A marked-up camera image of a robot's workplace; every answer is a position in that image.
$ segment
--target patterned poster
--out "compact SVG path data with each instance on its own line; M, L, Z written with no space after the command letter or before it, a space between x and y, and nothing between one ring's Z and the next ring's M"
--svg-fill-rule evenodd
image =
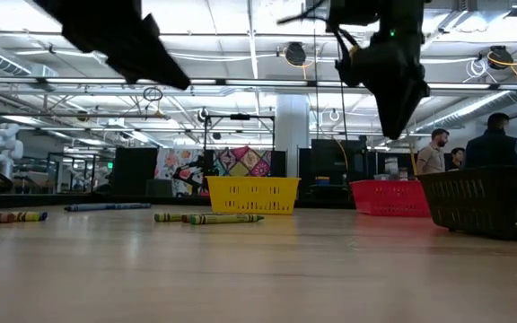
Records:
M198 156L203 155L203 150L198 149L160 149L157 157L156 179L172 180L173 196L191 196L198 194L193 192L192 183L198 186L203 183L202 170L198 167L189 167L194 164ZM225 148L214 151L213 166L219 176L255 176L266 177L270 173L271 151L260 151L249 147ZM180 179L174 179L177 173Z

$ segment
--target white column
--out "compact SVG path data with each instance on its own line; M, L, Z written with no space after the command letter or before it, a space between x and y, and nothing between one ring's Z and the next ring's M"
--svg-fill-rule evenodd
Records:
M298 177L298 148L308 148L310 107L306 95L276 98L275 148L286 151L286 176Z

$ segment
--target yellow basket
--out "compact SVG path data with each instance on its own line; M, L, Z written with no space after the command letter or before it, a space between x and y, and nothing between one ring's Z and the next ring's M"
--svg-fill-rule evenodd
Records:
M292 214L301 179L207 176L217 213Z

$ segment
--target red basket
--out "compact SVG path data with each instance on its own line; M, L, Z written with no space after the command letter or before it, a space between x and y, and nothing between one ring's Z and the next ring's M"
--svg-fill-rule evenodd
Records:
M383 216L430 216L417 180L361 180L350 183L360 213Z

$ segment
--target person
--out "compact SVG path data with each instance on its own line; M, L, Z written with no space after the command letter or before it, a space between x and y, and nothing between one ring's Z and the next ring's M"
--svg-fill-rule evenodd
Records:
M462 160L464 159L464 148L454 148L451 151L452 163L448 166L447 170L459 170L462 166Z
M418 153L416 171L418 175L435 174L446 171L443 147L448 143L450 133L445 129L435 129L430 134L430 144Z
M517 138L506 135L509 123L504 113L488 117L486 132L466 145L463 168L517 166Z

